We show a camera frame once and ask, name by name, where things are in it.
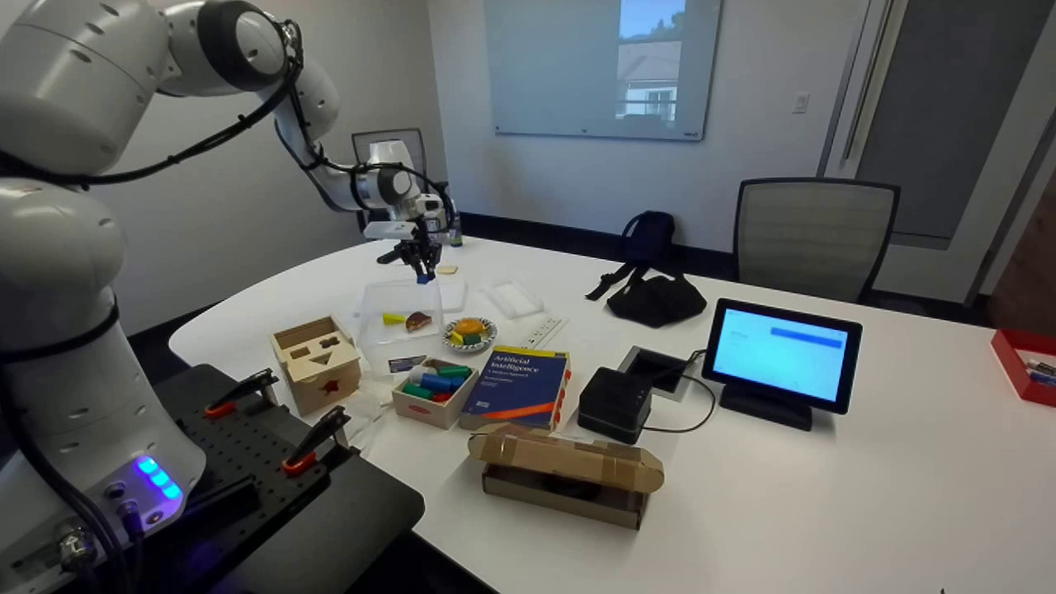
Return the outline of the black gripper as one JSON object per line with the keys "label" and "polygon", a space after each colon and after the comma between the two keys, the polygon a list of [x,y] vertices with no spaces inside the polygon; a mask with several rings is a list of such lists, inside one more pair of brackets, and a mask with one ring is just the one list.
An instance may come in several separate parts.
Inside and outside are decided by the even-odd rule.
{"label": "black gripper", "polygon": [[430,235],[426,220],[406,220],[391,227],[397,245],[379,255],[379,264],[403,259],[408,264],[419,278],[433,278],[435,264],[443,256],[443,245]]}

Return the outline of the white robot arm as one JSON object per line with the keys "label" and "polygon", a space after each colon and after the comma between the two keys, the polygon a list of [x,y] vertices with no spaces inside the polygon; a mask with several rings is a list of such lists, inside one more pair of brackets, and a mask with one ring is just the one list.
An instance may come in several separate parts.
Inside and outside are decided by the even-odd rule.
{"label": "white robot arm", "polygon": [[340,102],[301,27],[251,0],[32,0],[0,40],[2,594],[136,581],[207,451],[155,396],[117,324],[123,231],[92,197],[159,94],[252,92],[337,211],[422,280],[459,238],[437,181],[323,150]]}

